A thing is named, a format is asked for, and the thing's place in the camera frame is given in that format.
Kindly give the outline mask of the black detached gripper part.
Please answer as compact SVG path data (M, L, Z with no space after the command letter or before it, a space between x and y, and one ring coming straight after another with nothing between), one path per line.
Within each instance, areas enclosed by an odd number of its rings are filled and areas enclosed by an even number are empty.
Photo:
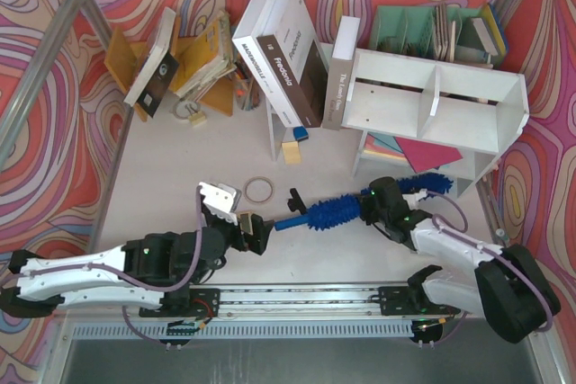
M296 188L290 189L290 198L287 200L290 212L299 212L301 215L307 214L308 209Z

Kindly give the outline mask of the blue microfiber duster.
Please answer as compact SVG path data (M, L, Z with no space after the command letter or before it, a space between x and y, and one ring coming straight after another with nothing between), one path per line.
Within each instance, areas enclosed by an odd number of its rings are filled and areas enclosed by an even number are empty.
M433 192L448 193L454 184L454 181L447 175L437 173L417 174L395 180L400 186L402 195L426 189L427 198L431 198ZM357 194L343 194L337 198L318 201L311 206L306 206L307 214L301 215L298 212L297 216L277 220L274 223L274 229L281 231L298 226L307 226L310 229L327 230L343 225L353 219L361 218L361 199L368 193L369 187Z

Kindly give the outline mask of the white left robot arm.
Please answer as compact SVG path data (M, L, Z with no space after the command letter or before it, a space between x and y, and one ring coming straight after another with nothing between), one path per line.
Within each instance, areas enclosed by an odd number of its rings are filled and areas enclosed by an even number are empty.
M141 317L208 317L216 292L199 284L223 268L230 249L262 255L274 223L256 213L238 223L202 214L200 229L151 233L91 255L48 259L12 253L1 283L1 309L11 317L48 317L58 309L120 306Z

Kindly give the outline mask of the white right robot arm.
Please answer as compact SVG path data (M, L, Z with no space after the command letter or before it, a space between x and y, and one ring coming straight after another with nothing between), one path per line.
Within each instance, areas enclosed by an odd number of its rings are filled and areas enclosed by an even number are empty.
M398 294L380 288L382 313L467 312L484 318L513 344L549 331L561 303L530 251L467 235L466 228L419 208L419 200L428 194L403 195L397 180L385 176L370 182L360 198L362 221L381 224L391 241L437 260L413 273Z

